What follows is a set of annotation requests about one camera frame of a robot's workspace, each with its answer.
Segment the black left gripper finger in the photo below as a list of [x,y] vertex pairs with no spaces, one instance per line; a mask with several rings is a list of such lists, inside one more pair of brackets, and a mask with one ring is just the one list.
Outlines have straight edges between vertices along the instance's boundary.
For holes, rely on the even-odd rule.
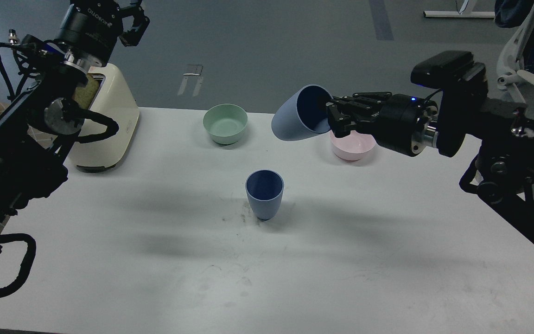
[[125,47],[138,46],[150,24],[150,19],[146,16],[142,3],[142,0],[130,0],[128,6],[119,8],[121,19],[132,17],[131,28],[119,36]]

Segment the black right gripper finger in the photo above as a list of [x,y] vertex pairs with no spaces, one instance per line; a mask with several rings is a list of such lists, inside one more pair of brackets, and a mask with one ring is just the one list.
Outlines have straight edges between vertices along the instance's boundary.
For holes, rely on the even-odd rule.
[[359,92],[349,96],[335,96],[328,102],[337,106],[337,110],[341,114],[349,115],[350,113],[355,113],[372,116],[383,108],[391,96],[391,92],[385,91]]
[[332,116],[329,118],[329,127],[333,135],[338,139],[349,136],[352,131],[370,135],[373,133],[374,123],[374,118],[351,118],[349,116]]

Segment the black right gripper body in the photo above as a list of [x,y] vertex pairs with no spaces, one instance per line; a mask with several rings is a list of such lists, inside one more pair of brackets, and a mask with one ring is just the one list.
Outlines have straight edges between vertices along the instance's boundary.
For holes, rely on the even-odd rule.
[[437,104],[425,98],[392,94],[375,117],[377,144],[410,157],[437,146]]

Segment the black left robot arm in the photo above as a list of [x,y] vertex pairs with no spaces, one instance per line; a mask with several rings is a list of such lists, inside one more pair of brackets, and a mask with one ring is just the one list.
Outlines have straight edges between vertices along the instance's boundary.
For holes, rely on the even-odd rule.
[[[10,105],[0,114],[0,229],[31,199],[46,198],[68,179],[72,146],[108,139],[119,124],[83,108],[74,93],[91,66],[106,66],[117,41],[139,44],[150,19],[140,0],[72,0],[57,37],[0,42],[0,74]],[[0,232],[0,298],[27,281],[36,256],[27,233]]]

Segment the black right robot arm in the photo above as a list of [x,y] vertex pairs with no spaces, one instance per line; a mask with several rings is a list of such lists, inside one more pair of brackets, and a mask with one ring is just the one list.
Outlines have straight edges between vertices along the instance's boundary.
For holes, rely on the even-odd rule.
[[326,110],[335,137],[372,135],[381,147],[410,157],[431,147],[451,158],[466,135],[480,139],[460,188],[534,244],[534,120],[525,117],[524,104],[491,98],[468,104],[463,114],[450,111],[462,101],[370,92],[334,97]]

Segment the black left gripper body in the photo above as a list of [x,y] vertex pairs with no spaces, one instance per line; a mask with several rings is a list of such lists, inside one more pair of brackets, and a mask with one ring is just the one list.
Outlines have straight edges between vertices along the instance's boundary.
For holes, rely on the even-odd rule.
[[123,25],[114,0],[70,0],[54,42],[63,51],[85,53],[107,65]]

